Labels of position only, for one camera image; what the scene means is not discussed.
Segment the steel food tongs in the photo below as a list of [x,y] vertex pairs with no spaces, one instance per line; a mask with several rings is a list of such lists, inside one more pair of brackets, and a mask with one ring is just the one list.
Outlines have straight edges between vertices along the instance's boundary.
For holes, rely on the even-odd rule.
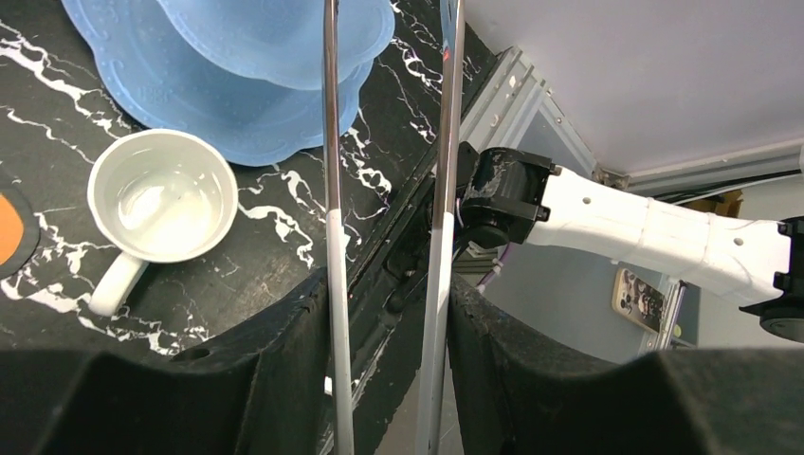
[[325,142],[326,241],[334,329],[333,452],[371,454],[412,381],[424,385],[413,447],[438,436],[433,359],[443,354],[457,153],[462,116],[465,19],[460,1],[440,4],[442,88],[435,143],[377,225],[362,264],[348,267],[340,187],[340,146]]

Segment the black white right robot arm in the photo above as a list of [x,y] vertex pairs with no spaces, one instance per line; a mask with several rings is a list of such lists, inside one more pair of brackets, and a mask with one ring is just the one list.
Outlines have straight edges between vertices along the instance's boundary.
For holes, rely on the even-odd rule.
[[483,248],[561,246],[692,283],[803,338],[803,220],[747,220],[671,205],[519,150],[458,152],[457,238]]

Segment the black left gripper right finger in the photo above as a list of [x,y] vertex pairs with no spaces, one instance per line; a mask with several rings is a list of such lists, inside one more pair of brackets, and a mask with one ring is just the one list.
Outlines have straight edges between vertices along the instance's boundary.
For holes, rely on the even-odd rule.
[[658,351],[617,365],[451,282],[448,353],[468,454],[799,454],[799,349]]

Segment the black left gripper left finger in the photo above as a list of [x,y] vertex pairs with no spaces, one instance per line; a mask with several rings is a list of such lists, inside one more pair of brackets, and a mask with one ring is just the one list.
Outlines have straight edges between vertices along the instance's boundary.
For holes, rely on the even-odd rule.
[[324,269],[168,361],[1,354],[5,454],[313,454],[330,354]]

